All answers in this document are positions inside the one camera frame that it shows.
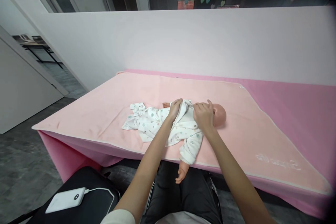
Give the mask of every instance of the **baby doll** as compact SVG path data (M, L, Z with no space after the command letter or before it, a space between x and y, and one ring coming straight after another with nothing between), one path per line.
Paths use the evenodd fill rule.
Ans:
M134 114L127 117L122 126L124 130L138 130L143 142L151 142L169 114L170 103L163 103L162 109L146 108L143 103L130 105ZM214 125L220 126L226 120L226 112L219 104L214 104ZM185 178L189 166L192 165L202 143L203 133L194 120L194 106L190 100L183 100L170 131L166 146L172 146L184 139L180 147L180 168L176 183Z

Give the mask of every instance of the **white power bank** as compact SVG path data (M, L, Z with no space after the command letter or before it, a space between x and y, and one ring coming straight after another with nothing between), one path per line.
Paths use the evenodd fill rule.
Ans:
M45 211L46 214L79 206L83 200L85 190L86 188L82 187L55 194Z

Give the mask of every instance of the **pink blanket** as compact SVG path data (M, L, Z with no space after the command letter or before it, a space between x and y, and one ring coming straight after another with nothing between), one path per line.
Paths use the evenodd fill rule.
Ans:
M307 202L313 197L319 206L328 198L331 187L327 180L240 84L122 73L33 128L143 154L148 143L143 143L136 131L121 130L129 105L143 101L146 106L160 107L177 96L193 102L209 98L225 107L227 124L219 133L246 174L265 182L261 189L281 188L287 190L285 197L296 190L301 192L298 200ZM167 148L163 158L178 160L180 144ZM208 170L218 167L206 139L196 164Z

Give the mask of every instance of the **pink tablecloth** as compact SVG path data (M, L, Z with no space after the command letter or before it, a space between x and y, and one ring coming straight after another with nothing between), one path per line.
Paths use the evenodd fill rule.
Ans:
M140 70L128 72L162 75L188 79L227 81L243 85L274 123L293 142L303 156L330 182L334 184L334 151L336 147L336 87L305 85L259 80L232 79L208 76L192 76L174 73L161 73ZM95 168L109 166L122 158L141 159L140 154L104 146L102 143L63 137L53 132L39 131L41 138L59 171L66 181L77 169L90 165ZM250 177L252 183L269 193L273 193L307 214L322 217L325 198L305 201L296 200L295 194L302 191L286 188L286 195L267 186L262 179Z

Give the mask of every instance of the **charging cable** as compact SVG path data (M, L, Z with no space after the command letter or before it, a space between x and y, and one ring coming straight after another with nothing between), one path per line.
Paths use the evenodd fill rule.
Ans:
M112 202L111 202L111 205L110 205L110 207L108 208L108 211L107 211L107 213L106 213L106 215L107 215L107 214L109 213L109 211L110 211L110 209L111 209L111 206L112 206L112 203L113 203L113 201L114 201L114 195L111 193L111 191L110 191L109 189L107 189L107 188L100 188L100 187L95 188L95 189L91 189L91 190L86 189L86 190L84 191L84 194L87 194L87 193L89 193L89 192L91 192L91 191L95 191L95 190L105 190L105 191L108 191L108 192L111 194L111 196L113 197L113 200L112 200Z

